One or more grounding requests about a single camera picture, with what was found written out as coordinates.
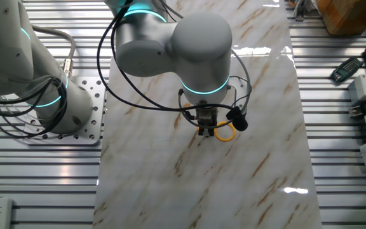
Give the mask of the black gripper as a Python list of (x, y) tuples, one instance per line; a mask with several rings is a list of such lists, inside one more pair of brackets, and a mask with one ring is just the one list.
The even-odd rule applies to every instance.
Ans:
[(196, 118), (199, 126), (198, 135), (206, 137), (213, 137), (215, 135), (214, 129), (217, 126), (217, 108), (198, 108), (196, 109)]

